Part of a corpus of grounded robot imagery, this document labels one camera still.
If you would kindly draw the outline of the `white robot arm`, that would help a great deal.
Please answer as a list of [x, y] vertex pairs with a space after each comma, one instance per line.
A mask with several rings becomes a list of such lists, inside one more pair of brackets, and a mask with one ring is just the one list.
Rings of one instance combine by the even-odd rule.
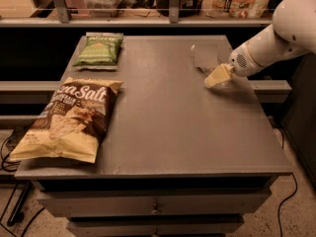
[[282, 0], [272, 23], [229, 55], [204, 79], [206, 88], [248, 77], [268, 66], [307, 53], [316, 53], [316, 0]]

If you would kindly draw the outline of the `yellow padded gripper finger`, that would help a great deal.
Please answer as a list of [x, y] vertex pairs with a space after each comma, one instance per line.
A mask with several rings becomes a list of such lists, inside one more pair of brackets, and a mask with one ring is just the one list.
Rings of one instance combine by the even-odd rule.
[[221, 63], [204, 79], [206, 88], [212, 88], [221, 83], [229, 81], [234, 73], [234, 66], [228, 63]]

